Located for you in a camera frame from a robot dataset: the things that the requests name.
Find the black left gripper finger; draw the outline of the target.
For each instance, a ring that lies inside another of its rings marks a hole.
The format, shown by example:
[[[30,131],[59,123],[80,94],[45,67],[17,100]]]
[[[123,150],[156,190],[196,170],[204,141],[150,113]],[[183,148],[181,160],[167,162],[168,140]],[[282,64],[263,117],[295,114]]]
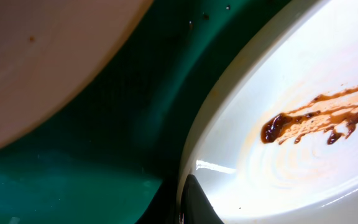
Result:
[[[180,221],[183,224],[223,224],[193,174],[187,176],[181,195]]]

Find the cream white plate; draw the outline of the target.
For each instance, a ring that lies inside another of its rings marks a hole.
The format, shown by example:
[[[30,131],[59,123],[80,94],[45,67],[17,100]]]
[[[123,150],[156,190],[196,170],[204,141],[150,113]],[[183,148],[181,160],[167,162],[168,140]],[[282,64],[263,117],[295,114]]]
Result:
[[[358,223],[358,0],[291,1],[237,54],[183,148],[223,223]]]

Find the white plate with sauce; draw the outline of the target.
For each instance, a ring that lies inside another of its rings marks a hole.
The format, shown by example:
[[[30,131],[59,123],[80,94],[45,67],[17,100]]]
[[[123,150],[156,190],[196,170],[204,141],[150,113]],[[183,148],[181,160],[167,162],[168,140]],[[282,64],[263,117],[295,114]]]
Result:
[[[0,0],[0,148],[88,85],[151,0]]]

